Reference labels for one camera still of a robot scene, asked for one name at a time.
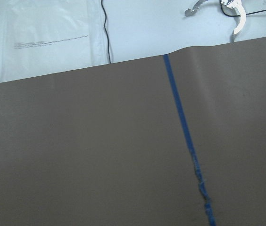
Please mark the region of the clear plastic bag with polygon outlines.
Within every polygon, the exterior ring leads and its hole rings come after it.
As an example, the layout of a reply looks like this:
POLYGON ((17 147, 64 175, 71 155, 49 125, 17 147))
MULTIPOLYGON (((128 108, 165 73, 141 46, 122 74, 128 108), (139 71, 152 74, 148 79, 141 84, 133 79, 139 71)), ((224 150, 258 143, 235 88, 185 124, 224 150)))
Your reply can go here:
POLYGON ((0 82, 109 62, 100 0, 0 0, 0 82))

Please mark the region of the blue tape grid lines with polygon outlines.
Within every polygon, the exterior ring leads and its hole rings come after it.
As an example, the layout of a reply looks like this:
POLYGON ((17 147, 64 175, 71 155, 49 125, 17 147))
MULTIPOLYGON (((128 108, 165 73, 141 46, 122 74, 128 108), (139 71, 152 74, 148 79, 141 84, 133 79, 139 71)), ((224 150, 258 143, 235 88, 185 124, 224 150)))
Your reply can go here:
POLYGON ((168 75, 168 80, 170 83, 170 87, 171 87, 171 90, 173 93, 173 97, 174 97, 175 105, 177 108, 178 116, 180 119, 181 127, 183 130, 184 139, 185 139, 185 142, 186 142, 186 145, 187 145, 187 148, 188 148, 188 151, 190 153, 191 160, 193 163, 194 173, 195 173, 195 176, 197 178, 199 192, 200 192, 200 194, 204 200, 205 214, 208 218, 209 226, 216 226, 216 219, 215 219, 215 216, 213 213, 213 208, 211 206, 211 199, 209 197, 209 194, 208 194, 206 186, 205 186, 205 181, 204 181, 204 178, 202 175, 202 171, 201 171, 201 167, 200 167, 200 164, 198 161, 197 153, 196 153, 195 148, 194 148, 193 140, 192 140, 192 137, 191 137, 191 134, 189 131, 188 123, 187 123, 187 120, 186 120, 186 117, 184 114, 183 105, 182 105, 179 91, 177 88, 177 84, 176 84, 175 76, 174 76, 173 69, 171 66, 169 55, 164 54, 163 60, 165 63, 166 73, 168 75))

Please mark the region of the white side table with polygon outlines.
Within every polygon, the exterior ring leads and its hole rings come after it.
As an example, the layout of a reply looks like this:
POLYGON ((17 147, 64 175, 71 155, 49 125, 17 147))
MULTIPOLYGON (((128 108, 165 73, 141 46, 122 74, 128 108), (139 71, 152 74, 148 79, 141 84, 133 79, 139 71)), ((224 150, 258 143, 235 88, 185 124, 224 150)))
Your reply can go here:
MULTIPOLYGON (((100 13, 106 22, 112 62, 160 55, 187 46, 227 43, 238 22, 232 11, 217 0, 204 3, 186 17, 192 0, 103 0, 100 13)), ((4 14, 7 2, 0 0, 0 63, 4 14)))

